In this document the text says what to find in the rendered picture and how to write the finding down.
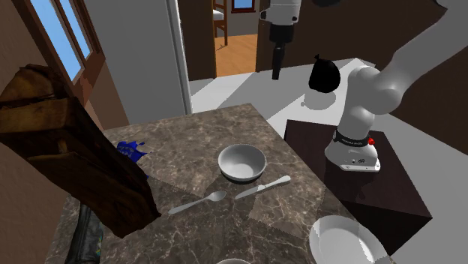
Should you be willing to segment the blue crumpled object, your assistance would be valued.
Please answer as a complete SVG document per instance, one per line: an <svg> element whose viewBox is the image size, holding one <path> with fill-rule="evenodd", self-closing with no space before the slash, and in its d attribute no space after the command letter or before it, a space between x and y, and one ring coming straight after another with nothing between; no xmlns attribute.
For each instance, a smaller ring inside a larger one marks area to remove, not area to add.
<svg viewBox="0 0 468 264"><path fill-rule="evenodd" d="M137 143L136 141L121 141L117 144L116 148L121 154L130 158L136 164L139 159L148 154L148 152L143 152L137 149L139 146L143 145L144 142Z"/></svg>

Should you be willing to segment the black bag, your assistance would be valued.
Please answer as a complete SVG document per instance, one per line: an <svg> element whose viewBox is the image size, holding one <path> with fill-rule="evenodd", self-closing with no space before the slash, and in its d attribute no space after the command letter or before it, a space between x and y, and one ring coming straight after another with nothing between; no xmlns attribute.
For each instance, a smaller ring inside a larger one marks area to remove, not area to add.
<svg viewBox="0 0 468 264"><path fill-rule="evenodd" d="M308 81L309 88L324 94L333 92L341 83L338 67L333 61L321 58L319 54L314 58L316 61Z"/></svg>

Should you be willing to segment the white plate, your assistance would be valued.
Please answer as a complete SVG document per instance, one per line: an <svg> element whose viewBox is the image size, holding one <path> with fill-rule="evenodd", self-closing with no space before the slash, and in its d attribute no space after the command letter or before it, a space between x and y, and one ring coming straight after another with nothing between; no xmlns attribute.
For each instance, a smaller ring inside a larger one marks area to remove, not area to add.
<svg viewBox="0 0 468 264"><path fill-rule="evenodd" d="M309 244L316 264L392 264L379 239L348 217L318 219L310 229Z"/></svg>

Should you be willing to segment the silver table knife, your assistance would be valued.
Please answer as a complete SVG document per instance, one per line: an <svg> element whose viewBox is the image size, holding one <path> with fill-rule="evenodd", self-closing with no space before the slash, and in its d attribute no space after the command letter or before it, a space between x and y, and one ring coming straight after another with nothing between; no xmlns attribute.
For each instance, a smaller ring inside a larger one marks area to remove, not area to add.
<svg viewBox="0 0 468 264"><path fill-rule="evenodd" d="M236 195L235 199L239 200L239 199L241 199L243 197L246 197L246 196L249 196L251 194L255 194L257 192L263 191L263 190L265 190L267 188L270 188L272 186L287 183L290 180L291 180L291 177L289 175L282 176L279 179L277 179L277 180L275 180L275 181L273 181L271 183L260 184L260 185L257 185L256 187L252 187L251 189L245 190L245 191L239 193L238 195Z"/></svg>

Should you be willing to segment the wooden chair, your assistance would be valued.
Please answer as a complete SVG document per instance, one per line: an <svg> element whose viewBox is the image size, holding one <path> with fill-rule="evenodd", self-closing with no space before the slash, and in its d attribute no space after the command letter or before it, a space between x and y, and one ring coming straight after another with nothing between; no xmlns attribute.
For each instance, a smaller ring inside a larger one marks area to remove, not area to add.
<svg viewBox="0 0 468 264"><path fill-rule="evenodd" d="M213 7L213 28L214 37L218 37L218 29L223 31L224 45L228 45L228 28L227 28L227 0L223 0L223 3L219 3L219 0L212 0Z"/></svg>

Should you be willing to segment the dark grey tall object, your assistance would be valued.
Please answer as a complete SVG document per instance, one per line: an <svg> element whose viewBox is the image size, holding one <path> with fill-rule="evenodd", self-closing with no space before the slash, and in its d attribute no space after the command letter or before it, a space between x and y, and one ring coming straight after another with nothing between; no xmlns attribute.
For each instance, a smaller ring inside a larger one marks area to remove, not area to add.
<svg viewBox="0 0 468 264"><path fill-rule="evenodd" d="M98 216L87 205L81 204L64 264L100 264L103 235Z"/></svg>

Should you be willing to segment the dark brown robot stand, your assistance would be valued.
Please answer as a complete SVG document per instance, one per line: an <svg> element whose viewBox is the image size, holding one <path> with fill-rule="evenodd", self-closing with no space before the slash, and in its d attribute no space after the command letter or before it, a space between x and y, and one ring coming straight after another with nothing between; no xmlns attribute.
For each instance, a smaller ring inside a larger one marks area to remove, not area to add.
<svg viewBox="0 0 468 264"><path fill-rule="evenodd" d="M324 151L335 127L288 120L285 141L349 213L382 243L388 255L408 242L432 216L383 132L372 130L381 169L346 172Z"/></svg>

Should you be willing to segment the brown wooden block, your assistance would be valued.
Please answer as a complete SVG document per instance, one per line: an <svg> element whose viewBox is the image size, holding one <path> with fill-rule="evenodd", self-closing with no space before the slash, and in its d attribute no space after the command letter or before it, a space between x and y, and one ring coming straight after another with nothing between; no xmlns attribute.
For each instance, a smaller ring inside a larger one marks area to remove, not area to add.
<svg viewBox="0 0 468 264"><path fill-rule="evenodd" d="M0 143L119 238L161 216L146 174L104 136L50 67L20 67L0 94Z"/></svg>

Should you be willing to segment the white bowl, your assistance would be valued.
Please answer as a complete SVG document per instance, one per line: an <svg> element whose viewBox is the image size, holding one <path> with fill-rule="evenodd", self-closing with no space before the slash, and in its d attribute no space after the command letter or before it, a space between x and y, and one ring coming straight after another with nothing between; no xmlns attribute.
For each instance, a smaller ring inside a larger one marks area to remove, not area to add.
<svg viewBox="0 0 468 264"><path fill-rule="evenodd" d="M264 153L253 145L234 144L220 152L217 164L227 179L244 184L263 174L267 160Z"/></svg>

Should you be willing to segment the silver spoon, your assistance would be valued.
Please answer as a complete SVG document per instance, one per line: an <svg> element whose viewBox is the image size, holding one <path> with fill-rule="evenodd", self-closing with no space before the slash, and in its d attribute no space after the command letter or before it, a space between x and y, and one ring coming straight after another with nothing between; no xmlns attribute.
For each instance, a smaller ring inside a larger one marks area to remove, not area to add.
<svg viewBox="0 0 468 264"><path fill-rule="evenodd" d="M219 191L215 191L213 193L210 193L208 196L202 198L202 199L199 199L197 201L193 201L193 202L189 202L187 204L184 204L184 205L180 205L180 206L177 206L175 208L171 208L169 211L168 211L168 214L169 215L174 215L178 212L181 212L181 211L184 211L185 209L189 209L191 206L195 206L205 200L209 200L209 201L212 201L212 202L218 202L218 201L221 201L225 196L227 195L227 192L225 190L219 190Z"/></svg>

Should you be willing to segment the small brown framed window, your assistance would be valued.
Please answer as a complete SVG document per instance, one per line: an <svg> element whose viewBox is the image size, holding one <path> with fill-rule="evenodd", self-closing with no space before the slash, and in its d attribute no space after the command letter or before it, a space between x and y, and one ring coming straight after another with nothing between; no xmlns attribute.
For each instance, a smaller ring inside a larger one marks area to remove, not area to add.
<svg viewBox="0 0 468 264"><path fill-rule="evenodd" d="M255 0L232 0L231 12L233 14L254 13Z"/></svg>

